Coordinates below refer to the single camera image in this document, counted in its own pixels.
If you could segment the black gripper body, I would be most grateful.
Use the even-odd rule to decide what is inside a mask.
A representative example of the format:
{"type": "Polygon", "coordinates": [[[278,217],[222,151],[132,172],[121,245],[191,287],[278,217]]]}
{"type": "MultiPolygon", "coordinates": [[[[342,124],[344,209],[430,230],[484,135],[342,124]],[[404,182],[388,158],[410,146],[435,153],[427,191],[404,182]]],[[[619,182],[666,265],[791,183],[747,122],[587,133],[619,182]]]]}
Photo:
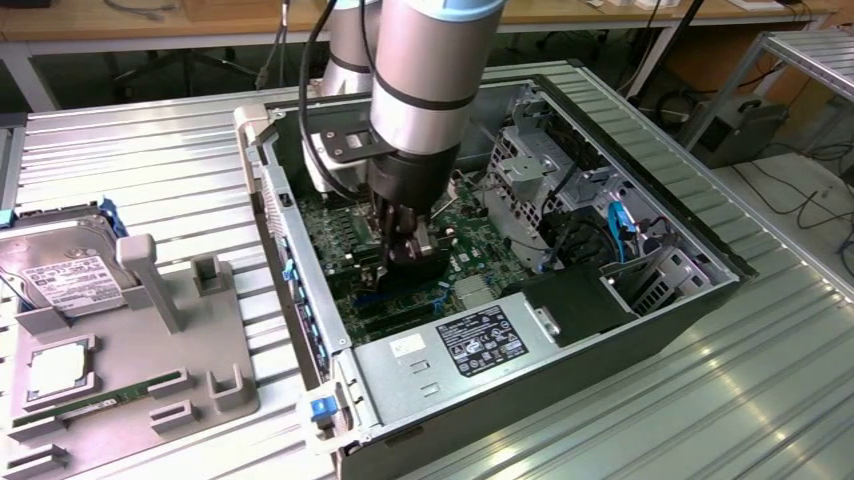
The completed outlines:
{"type": "Polygon", "coordinates": [[[395,207],[430,208],[450,182],[459,146],[432,154],[394,151],[370,161],[367,183],[395,207]]]}

